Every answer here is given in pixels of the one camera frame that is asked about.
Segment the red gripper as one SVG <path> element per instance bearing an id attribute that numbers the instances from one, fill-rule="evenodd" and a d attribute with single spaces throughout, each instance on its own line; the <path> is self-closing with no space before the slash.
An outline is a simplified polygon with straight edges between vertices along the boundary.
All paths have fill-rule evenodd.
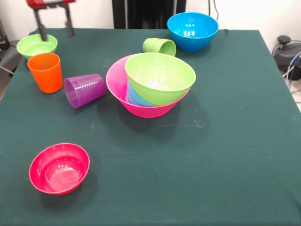
<path id="1" fill-rule="evenodd" d="M 35 19 L 37 22 L 38 30 L 39 30 L 41 39 L 43 41 L 48 41 L 48 36 L 46 33 L 46 28 L 41 22 L 38 9 L 44 9 L 46 7 L 53 8 L 56 6 L 62 6 L 62 8 L 64 8 L 65 14 L 66 14 L 65 25 L 66 25 L 68 36 L 73 37 L 74 30 L 73 30 L 73 26 L 72 26 L 71 13 L 70 13 L 70 8 L 69 8 L 68 4 L 74 3 L 75 1 L 76 0 L 26 0 L 27 5 L 30 8 L 34 9 L 33 11 L 34 11 Z"/>

